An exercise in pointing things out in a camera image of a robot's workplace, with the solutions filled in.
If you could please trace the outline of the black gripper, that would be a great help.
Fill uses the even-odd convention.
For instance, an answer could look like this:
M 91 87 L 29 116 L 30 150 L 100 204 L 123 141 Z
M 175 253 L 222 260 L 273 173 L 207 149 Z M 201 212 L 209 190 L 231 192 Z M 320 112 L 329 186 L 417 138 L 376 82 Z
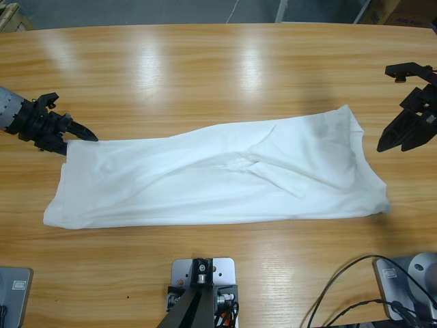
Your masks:
M 415 87 L 401 102 L 403 110 L 383 131 L 376 150 L 401 146 L 401 151 L 420 147 L 436 135 L 436 87 Z
M 23 141 L 33 141 L 39 150 L 67 155 L 68 143 L 63 135 L 69 132 L 84 141 L 98 141 L 87 127 L 75 122 L 69 114 L 59 115 L 48 111 L 37 102 L 22 101 L 18 113 L 12 115 L 12 122 L 6 132 L 18 135 Z

